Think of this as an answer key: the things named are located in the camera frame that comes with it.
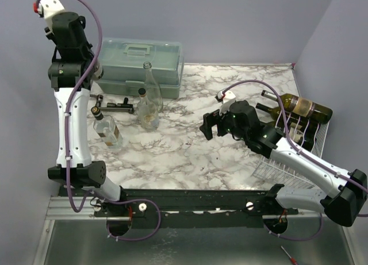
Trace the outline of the tall clear glass bottle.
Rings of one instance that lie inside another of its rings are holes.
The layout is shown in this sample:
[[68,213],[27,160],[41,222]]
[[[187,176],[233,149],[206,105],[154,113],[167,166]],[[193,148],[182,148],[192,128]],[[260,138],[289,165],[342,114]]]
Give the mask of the tall clear glass bottle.
[[163,110],[163,99],[160,89],[160,85],[156,81],[152,72],[152,64],[150,62],[144,62],[143,68],[145,71],[145,89],[148,98],[156,105],[158,112],[161,113]]

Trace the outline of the green wine bottle silver neck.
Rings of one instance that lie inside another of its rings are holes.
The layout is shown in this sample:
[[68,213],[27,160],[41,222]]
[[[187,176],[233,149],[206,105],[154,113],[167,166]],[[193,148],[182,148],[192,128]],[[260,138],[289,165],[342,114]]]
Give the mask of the green wine bottle silver neck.
[[94,72],[92,74],[92,80],[96,81],[96,80],[99,80],[103,77],[104,75],[104,69],[103,67],[101,66],[100,62],[97,61],[94,65]]

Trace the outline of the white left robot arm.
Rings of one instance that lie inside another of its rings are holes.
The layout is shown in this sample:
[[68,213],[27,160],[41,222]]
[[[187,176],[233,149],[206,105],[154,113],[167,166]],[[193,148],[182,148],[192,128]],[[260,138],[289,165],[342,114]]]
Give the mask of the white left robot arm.
[[109,201],[108,210],[122,216],[128,207],[123,189],[107,177],[105,162],[92,160],[88,146],[90,90],[103,69],[86,38],[85,25],[83,16],[64,11],[52,16],[51,26],[45,30],[55,43],[48,77],[59,118],[59,152],[48,177],[65,185],[68,197],[72,197],[72,188],[84,189]]

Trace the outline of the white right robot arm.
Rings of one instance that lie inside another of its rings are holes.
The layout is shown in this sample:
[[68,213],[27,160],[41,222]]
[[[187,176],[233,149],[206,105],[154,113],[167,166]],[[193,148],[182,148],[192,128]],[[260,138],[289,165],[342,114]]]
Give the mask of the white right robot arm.
[[367,175],[361,170],[348,171],[334,166],[291,142],[279,128],[261,122],[247,101],[232,101],[203,116],[200,131],[207,140],[232,135],[257,154],[275,160],[314,183],[316,190],[282,187],[265,199],[265,209],[278,214],[284,208],[324,213],[330,220],[350,227],[367,201]]

